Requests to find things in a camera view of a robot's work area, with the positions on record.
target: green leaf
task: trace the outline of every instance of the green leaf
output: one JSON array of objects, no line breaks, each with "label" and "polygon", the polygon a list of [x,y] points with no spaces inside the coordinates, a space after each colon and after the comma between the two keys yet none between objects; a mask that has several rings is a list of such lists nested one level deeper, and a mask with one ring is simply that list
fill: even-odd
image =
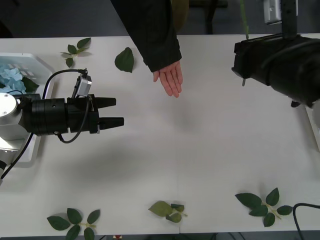
[{"label": "green leaf", "polygon": [[157,201],[148,210],[160,217],[165,217],[173,212],[172,207],[165,201]]},{"label": "green leaf", "polygon": [[68,52],[60,52],[61,54],[67,54],[67,55],[70,55],[71,56],[71,54],[70,53],[68,53]]},{"label": "green leaf", "polygon": [[77,49],[76,49],[75,46],[69,44],[68,45],[68,52],[71,53],[71,54],[76,54]]},{"label": "green leaf", "polygon": [[180,204],[171,204],[171,208],[177,210],[178,212],[182,213],[185,210],[185,206],[184,205],[180,205]]},{"label": "green leaf", "polygon": [[78,49],[82,49],[85,45],[87,45],[90,42],[90,40],[91,40],[91,37],[84,38],[84,39],[78,41],[76,46],[78,47]]},{"label": "green leaf", "polygon": [[82,221],[82,216],[80,213],[74,208],[68,208],[66,210],[66,214],[68,215],[68,219],[72,224],[79,224]]},{"label": "green leaf", "polygon": [[264,217],[268,213],[268,207],[266,205],[260,205],[255,207],[249,215],[254,217]]},{"label": "green leaf", "polygon": [[67,58],[65,60],[65,64],[70,68],[74,64],[74,59],[73,58]]},{"label": "green leaf", "polygon": [[127,73],[132,73],[134,63],[135,59],[130,47],[126,47],[114,60],[115,66],[120,71],[125,71]]},{"label": "green leaf", "polygon": [[27,93],[31,93],[31,92],[34,92],[35,90],[37,90],[37,88],[39,87],[38,84],[36,84],[34,81],[32,81],[31,79],[27,78],[27,77],[23,77],[22,78],[22,82],[25,86],[25,91]]},{"label": "green leaf", "polygon": [[260,206],[262,203],[261,198],[252,193],[239,193],[235,195],[235,197],[240,201],[240,203],[250,209],[254,209],[255,207]]},{"label": "green leaf", "polygon": [[55,230],[62,231],[70,227],[70,223],[60,216],[49,216],[46,219]]},{"label": "green leaf", "polygon": [[79,54],[79,53],[81,53],[81,52],[83,52],[83,51],[85,51],[85,50],[87,50],[87,49],[88,49],[88,47],[80,48],[80,49],[78,49],[78,50],[76,51],[76,54]]},{"label": "green leaf", "polygon": [[292,212],[292,206],[284,205],[279,207],[277,210],[278,214],[286,216]]},{"label": "green leaf", "polygon": [[172,0],[171,6],[174,29],[176,32],[179,32],[187,21],[189,0]]},{"label": "green leaf", "polygon": [[276,217],[273,213],[269,212],[263,219],[263,225],[267,227],[271,227],[275,223]]},{"label": "green leaf", "polygon": [[80,233],[80,226],[74,225],[69,229],[68,233],[65,236],[65,240],[75,240]]},{"label": "green leaf", "polygon": [[93,224],[95,221],[98,220],[99,217],[100,217],[100,209],[90,213],[86,221],[88,222],[88,224]]},{"label": "green leaf", "polygon": [[180,223],[182,216],[180,215],[180,213],[177,212],[177,213],[172,214],[171,216],[166,215],[165,219],[177,224],[177,223]]},{"label": "green leaf", "polygon": [[84,230],[84,239],[85,240],[95,240],[95,233],[90,227],[87,227]]},{"label": "green leaf", "polygon": [[278,188],[275,188],[268,194],[268,196],[266,196],[265,202],[270,206],[274,206],[279,202],[279,198],[279,190]]}]

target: leaf sprig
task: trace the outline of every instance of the leaf sprig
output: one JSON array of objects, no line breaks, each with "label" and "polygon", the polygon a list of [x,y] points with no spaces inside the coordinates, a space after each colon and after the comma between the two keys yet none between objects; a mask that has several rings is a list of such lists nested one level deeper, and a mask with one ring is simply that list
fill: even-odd
[{"label": "leaf sprig", "polygon": [[235,197],[251,211],[249,215],[254,217],[264,217],[263,225],[265,227],[271,227],[275,221],[276,217],[281,219],[279,215],[286,216],[291,214],[292,207],[288,205],[283,205],[275,210],[273,207],[279,202],[280,194],[278,188],[275,188],[266,196],[265,202],[261,200],[260,197],[252,193],[240,193],[235,195]]},{"label": "leaf sprig", "polygon": [[74,58],[78,56],[79,53],[86,51],[89,47],[85,47],[91,41],[91,37],[84,38],[76,44],[76,48],[74,45],[68,45],[68,52],[61,52],[61,54],[68,55],[69,57],[65,60],[65,64],[71,68],[75,63]]},{"label": "leaf sprig", "polygon": [[68,220],[65,220],[64,218],[60,216],[49,216],[47,217],[47,220],[51,227],[53,227],[55,230],[63,231],[68,229],[71,224],[74,224],[69,231],[67,232],[65,236],[65,240],[75,240],[81,230],[81,225],[85,226],[86,229],[84,230],[84,239],[85,240],[94,240],[95,239],[95,233],[92,230],[92,228],[96,228],[96,225],[93,225],[94,222],[98,220],[100,217],[100,210],[95,210],[91,212],[87,218],[87,223],[82,223],[82,216],[81,214],[74,208],[68,208],[66,211],[66,214],[68,216]]},{"label": "leaf sprig", "polygon": [[187,214],[183,213],[185,210],[184,205],[173,203],[169,205],[165,201],[157,201],[148,210],[159,217],[165,217],[165,219],[176,224],[182,220],[182,216],[188,216]]}]

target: black cable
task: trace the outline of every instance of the black cable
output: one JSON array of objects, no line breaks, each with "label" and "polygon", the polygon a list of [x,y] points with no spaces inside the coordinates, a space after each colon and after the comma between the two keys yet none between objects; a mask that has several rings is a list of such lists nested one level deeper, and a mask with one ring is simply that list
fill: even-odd
[{"label": "black cable", "polygon": [[228,234],[232,237],[233,240],[237,240],[237,239],[235,238],[235,236],[232,235],[231,232],[228,232]]},{"label": "black cable", "polygon": [[80,74],[86,74],[87,70],[85,69],[66,69],[66,70],[61,70],[61,71],[57,71],[55,72],[54,74],[52,74],[48,80],[46,81],[45,83],[45,86],[44,86],[44,90],[43,90],[43,95],[42,95],[42,99],[45,99],[45,96],[47,94],[47,90],[48,90],[48,87],[49,87],[49,83],[50,81],[57,75],[59,74],[62,74],[62,73],[70,73],[70,72],[76,72],[76,73],[80,73]]},{"label": "black cable", "polygon": [[238,232],[238,234],[240,234],[240,236],[241,236],[241,238],[242,238],[243,240],[246,240],[245,237],[242,235],[241,232]]},{"label": "black cable", "polygon": [[297,220],[297,216],[296,216],[296,209],[300,206],[304,206],[304,207],[310,207],[310,208],[314,208],[314,209],[320,209],[320,205],[313,205],[313,204],[309,204],[309,203],[297,203],[296,205],[293,206],[293,219],[294,219],[294,223],[296,226],[296,229],[298,230],[298,234],[301,238],[301,240],[305,240],[304,236],[302,235],[302,232],[300,230],[299,224],[298,224],[298,220]]},{"label": "black cable", "polygon": [[72,143],[74,140],[76,140],[76,139],[79,137],[79,135],[80,135],[80,133],[81,133],[81,131],[82,131],[82,128],[83,128],[84,125],[85,125],[87,116],[88,116],[89,105],[90,105],[89,97],[86,97],[85,113],[84,113],[84,117],[83,117],[83,120],[82,120],[82,123],[81,123],[81,126],[80,126],[78,132],[76,133],[76,135],[75,135],[72,139],[70,139],[70,140],[68,140],[68,141],[64,140],[64,138],[62,137],[61,134],[58,134],[57,136],[58,136],[58,138],[60,139],[61,142],[63,142],[64,144],[70,144],[70,143]]},{"label": "black cable", "polygon": [[4,171],[4,173],[1,176],[1,179],[4,179],[5,176],[10,172],[10,170],[16,165],[16,163],[19,161],[19,159],[21,158],[21,156],[25,153],[32,137],[33,137],[33,133],[30,133],[30,136],[28,138],[28,140],[26,141],[23,149],[21,150],[21,152],[19,153],[19,155],[16,157],[16,159],[11,163],[11,165],[7,168],[7,170]]},{"label": "black cable", "polygon": [[22,91],[20,91],[20,90],[12,90],[12,91],[8,91],[8,92],[6,92],[6,94],[10,94],[10,93],[12,93],[12,92],[19,92],[19,93],[21,93],[21,94],[23,95],[23,92],[22,92]]},{"label": "black cable", "polygon": [[299,49],[299,48],[303,48],[303,47],[307,47],[313,44],[320,44],[320,40],[319,39],[315,39],[315,40],[310,40],[310,41],[306,41],[297,45],[293,45],[290,47],[287,47],[281,51],[278,51],[277,53],[273,54],[272,56],[270,56],[269,58],[267,58],[262,64],[261,64],[261,68],[264,69],[269,63],[271,63],[273,60],[275,60],[276,58],[280,57],[283,54],[287,54],[293,50]]}]

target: white tray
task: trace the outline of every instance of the white tray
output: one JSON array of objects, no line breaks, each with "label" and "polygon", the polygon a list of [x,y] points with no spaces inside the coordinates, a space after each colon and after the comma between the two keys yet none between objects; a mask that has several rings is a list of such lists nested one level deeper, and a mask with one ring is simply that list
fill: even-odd
[{"label": "white tray", "polygon": [[[39,85],[35,93],[42,96],[44,88],[48,78],[52,75],[54,70],[44,61],[42,61],[37,56],[34,56],[30,53],[0,53],[0,64],[5,64],[8,66],[8,69],[18,68],[20,73],[27,78],[34,81]],[[54,86],[54,81],[52,81],[47,89],[45,98],[50,98]],[[39,136],[33,135],[32,140],[25,150],[24,154],[20,158],[19,162],[15,165],[17,168],[29,168],[32,166],[33,161],[37,157],[39,143]],[[11,141],[10,144],[22,146],[25,141],[15,140]],[[0,147],[8,144],[2,138],[0,138]]]}]

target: white container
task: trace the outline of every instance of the white container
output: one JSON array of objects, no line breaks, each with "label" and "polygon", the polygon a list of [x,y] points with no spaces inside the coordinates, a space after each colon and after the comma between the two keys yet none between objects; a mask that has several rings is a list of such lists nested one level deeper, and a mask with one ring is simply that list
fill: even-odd
[{"label": "white container", "polygon": [[[40,94],[41,97],[48,78],[54,72],[48,64],[30,53],[0,53],[0,64],[4,64],[8,69],[18,68],[23,76],[38,84],[39,87],[35,93]],[[54,82],[51,81],[46,92],[46,99],[51,97],[53,86]],[[37,157],[40,138],[41,137],[39,136],[33,135],[28,148],[25,150],[15,167],[29,168],[32,166],[33,161]],[[0,156],[3,156],[4,154],[12,154],[16,157],[20,151],[11,152],[7,149],[19,148],[19,146],[23,146],[25,144],[26,140],[27,139],[5,141],[0,137]]]}]

